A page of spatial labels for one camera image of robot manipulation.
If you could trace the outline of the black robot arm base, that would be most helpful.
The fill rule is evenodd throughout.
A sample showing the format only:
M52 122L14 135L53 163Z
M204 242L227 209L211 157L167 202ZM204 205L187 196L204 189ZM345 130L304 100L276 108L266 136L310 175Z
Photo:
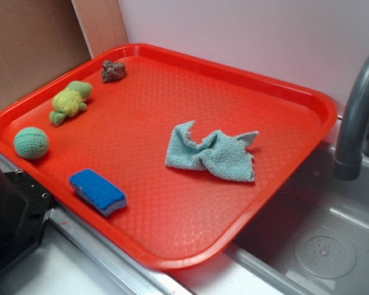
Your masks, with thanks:
M27 172L0 169L0 276L40 247L53 204Z

